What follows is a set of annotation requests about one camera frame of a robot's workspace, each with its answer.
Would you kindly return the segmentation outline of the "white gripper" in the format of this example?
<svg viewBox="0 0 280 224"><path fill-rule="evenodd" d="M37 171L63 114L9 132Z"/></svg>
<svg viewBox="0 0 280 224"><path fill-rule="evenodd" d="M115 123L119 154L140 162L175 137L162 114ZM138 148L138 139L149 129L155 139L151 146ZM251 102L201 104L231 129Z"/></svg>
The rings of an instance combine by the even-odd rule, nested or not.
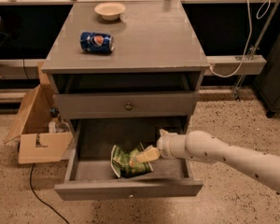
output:
<svg viewBox="0 0 280 224"><path fill-rule="evenodd" d="M169 133L160 129L160 138L157 141L157 148L145 149L134 157L136 162L150 162L157 160L160 156L165 159L177 159L174 153L174 140L178 137L177 133Z"/></svg>

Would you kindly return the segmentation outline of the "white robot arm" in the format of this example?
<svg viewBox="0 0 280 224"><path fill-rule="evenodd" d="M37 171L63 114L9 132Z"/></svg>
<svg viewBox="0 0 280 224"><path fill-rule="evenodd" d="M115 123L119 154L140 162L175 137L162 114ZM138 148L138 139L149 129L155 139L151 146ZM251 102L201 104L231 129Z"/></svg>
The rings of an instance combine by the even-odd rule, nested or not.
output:
<svg viewBox="0 0 280 224"><path fill-rule="evenodd" d="M178 134L160 129L160 135L157 146L147 147L130 158L130 165L159 157L219 161L280 193L280 156L230 145L203 131Z"/></svg>

